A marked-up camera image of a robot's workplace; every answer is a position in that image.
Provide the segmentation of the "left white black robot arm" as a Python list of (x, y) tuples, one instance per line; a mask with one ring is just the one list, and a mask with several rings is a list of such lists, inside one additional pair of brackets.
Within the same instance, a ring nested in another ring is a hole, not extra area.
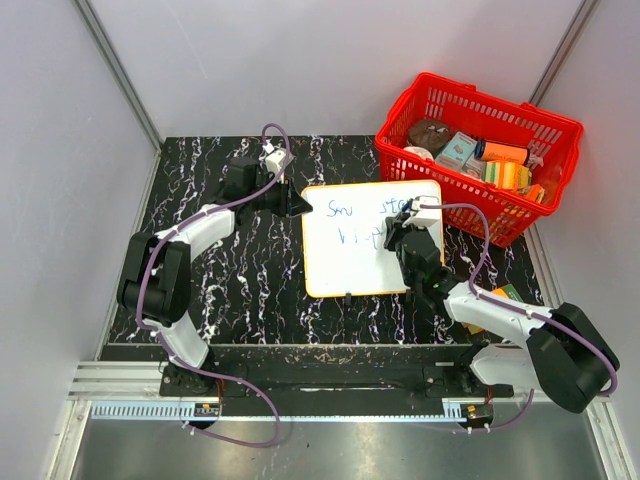
[(195, 395), (211, 392), (217, 373), (205, 364), (210, 350), (188, 312), (191, 265), (231, 236), (249, 214), (268, 211), (290, 218), (313, 211), (285, 175), (289, 162), (283, 150), (263, 162), (236, 158), (213, 202), (173, 227), (138, 232), (129, 240), (116, 301), (135, 315), (139, 328), (160, 337), (169, 360), (185, 368), (182, 384)]

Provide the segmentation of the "yellow framed whiteboard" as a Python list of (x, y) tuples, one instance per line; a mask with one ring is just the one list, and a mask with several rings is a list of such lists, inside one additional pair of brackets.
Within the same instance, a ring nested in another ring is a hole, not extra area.
[(310, 186), (301, 217), (306, 292), (314, 298), (385, 295), (406, 289), (396, 255), (384, 248), (385, 219), (407, 201), (441, 201), (434, 180)]

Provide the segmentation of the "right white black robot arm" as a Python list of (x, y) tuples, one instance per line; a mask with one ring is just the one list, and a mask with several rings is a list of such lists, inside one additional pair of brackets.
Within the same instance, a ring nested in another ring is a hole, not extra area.
[(519, 386), (581, 413), (615, 391), (620, 362), (580, 307), (528, 305), (460, 279), (441, 262), (430, 232), (407, 212), (386, 218), (385, 226), (385, 249), (430, 315), (472, 324), (509, 343), (481, 347), (465, 360), (454, 373), (460, 392), (476, 396), (488, 386)]

